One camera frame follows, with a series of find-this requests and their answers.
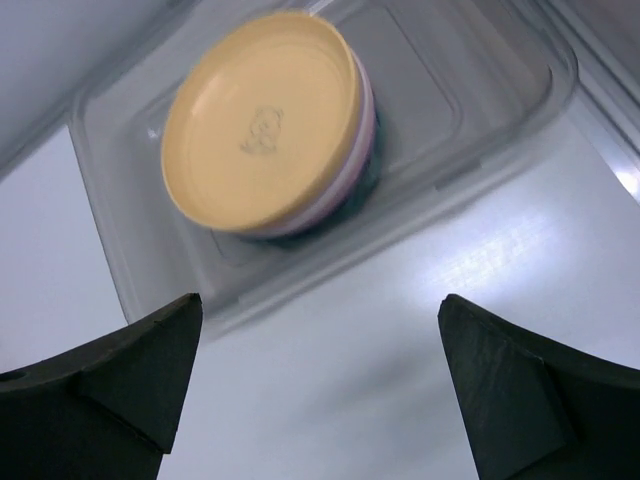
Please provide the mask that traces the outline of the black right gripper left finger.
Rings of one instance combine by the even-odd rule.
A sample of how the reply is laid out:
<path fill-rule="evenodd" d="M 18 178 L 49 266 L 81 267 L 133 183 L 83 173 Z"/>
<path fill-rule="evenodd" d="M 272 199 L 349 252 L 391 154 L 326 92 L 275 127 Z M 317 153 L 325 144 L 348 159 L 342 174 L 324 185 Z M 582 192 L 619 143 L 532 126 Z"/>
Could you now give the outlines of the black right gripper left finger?
<path fill-rule="evenodd" d="M 172 451 L 202 329 L 187 294 L 1 375 L 4 479 L 154 479 Z"/>

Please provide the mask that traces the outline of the yellow plate back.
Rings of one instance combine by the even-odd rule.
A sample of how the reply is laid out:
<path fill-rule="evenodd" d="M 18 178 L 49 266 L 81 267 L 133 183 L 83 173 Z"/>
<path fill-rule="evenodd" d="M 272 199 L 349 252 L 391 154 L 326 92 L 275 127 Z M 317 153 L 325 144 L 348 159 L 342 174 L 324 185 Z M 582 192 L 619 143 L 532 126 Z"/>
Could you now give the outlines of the yellow plate back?
<path fill-rule="evenodd" d="M 251 20 L 204 54 L 169 110 L 168 194 L 225 232 L 272 225 L 316 199 L 355 138 L 361 82 L 352 50 L 303 11 Z"/>

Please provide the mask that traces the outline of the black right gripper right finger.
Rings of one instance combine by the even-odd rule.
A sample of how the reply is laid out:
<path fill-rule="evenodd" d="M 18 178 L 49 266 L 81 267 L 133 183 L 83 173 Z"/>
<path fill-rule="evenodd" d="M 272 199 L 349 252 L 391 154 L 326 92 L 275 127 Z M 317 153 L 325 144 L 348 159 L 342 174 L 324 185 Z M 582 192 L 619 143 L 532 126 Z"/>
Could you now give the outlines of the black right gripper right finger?
<path fill-rule="evenodd" d="M 480 478 L 638 478 L 638 370 L 455 294 L 438 326 Z"/>

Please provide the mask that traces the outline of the teal ornate plate back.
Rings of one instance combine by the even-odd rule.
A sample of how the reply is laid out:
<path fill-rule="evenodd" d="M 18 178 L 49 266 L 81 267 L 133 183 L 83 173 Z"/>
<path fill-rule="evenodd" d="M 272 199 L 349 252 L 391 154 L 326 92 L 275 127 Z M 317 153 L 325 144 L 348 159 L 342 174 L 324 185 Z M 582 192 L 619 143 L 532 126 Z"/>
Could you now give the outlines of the teal ornate plate back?
<path fill-rule="evenodd" d="M 303 228 L 293 234 L 260 239 L 260 242 L 279 245 L 281 248 L 287 248 L 288 245 L 291 247 L 292 244 L 301 243 L 307 238 L 319 236 L 336 228 L 339 224 L 356 216 L 364 208 L 368 198 L 379 183 L 382 171 L 382 154 L 386 143 L 384 120 L 378 107 L 375 107 L 374 127 L 373 140 L 365 165 L 355 186 L 350 190 L 346 198 L 328 216 L 310 227 Z"/>

